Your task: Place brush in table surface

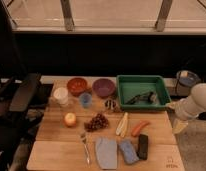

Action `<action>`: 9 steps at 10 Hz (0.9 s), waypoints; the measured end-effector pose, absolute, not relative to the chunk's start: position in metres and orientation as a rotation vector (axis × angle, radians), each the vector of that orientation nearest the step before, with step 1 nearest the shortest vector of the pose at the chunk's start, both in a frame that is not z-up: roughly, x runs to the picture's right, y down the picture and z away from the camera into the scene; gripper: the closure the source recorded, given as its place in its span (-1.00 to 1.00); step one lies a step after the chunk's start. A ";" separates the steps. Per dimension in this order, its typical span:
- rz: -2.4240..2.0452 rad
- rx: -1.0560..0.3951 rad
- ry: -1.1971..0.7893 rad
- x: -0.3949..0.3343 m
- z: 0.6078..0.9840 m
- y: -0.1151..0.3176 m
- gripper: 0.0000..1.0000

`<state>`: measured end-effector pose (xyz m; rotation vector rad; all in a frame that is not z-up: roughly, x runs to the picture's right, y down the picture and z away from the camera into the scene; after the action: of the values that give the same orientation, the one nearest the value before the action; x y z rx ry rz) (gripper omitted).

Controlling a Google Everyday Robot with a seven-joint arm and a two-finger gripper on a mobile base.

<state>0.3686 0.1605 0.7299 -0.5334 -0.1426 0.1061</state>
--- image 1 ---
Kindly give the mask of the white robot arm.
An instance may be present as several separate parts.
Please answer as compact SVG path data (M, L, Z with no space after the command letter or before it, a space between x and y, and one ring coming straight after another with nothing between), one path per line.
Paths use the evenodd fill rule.
M190 120L196 119L206 112L206 83L199 83L192 87L190 95L182 98L174 106L176 118L173 133L178 134L185 129Z

